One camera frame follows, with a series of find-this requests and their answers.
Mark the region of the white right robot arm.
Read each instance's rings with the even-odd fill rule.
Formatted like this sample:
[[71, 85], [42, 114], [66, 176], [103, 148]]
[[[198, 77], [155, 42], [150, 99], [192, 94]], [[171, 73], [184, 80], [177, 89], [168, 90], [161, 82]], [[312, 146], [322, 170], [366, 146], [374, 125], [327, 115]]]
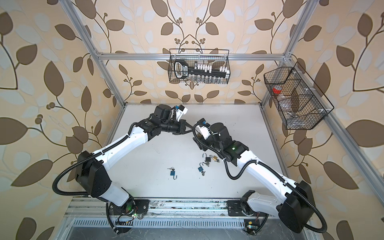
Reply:
[[304, 228], [320, 232], [308, 224], [313, 215], [320, 214], [309, 184], [304, 181], [297, 183], [268, 166], [249, 147], [233, 140], [223, 123], [209, 125], [201, 120], [193, 126], [193, 134], [193, 140], [201, 150], [211, 150], [224, 161], [231, 180], [238, 180], [244, 173], [249, 173], [273, 194], [268, 197], [248, 191], [241, 198], [245, 215], [262, 212], [279, 217], [295, 233], [301, 233]]

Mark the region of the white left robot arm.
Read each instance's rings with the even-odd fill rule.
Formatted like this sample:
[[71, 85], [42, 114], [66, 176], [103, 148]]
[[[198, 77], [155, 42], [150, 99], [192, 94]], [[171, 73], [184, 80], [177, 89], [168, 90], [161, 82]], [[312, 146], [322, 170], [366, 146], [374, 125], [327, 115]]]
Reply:
[[108, 171], [125, 155], [161, 132], [187, 134], [186, 128], [192, 128], [182, 119], [187, 112], [188, 109], [183, 105], [170, 107], [160, 104], [148, 118], [133, 123], [123, 137], [91, 154], [87, 151], [81, 153], [79, 157], [84, 162], [76, 167], [76, 182], [93, 198], [111, 202], [118, 207], [126, 205], [132, 199], [131, 195], [113, 184]]

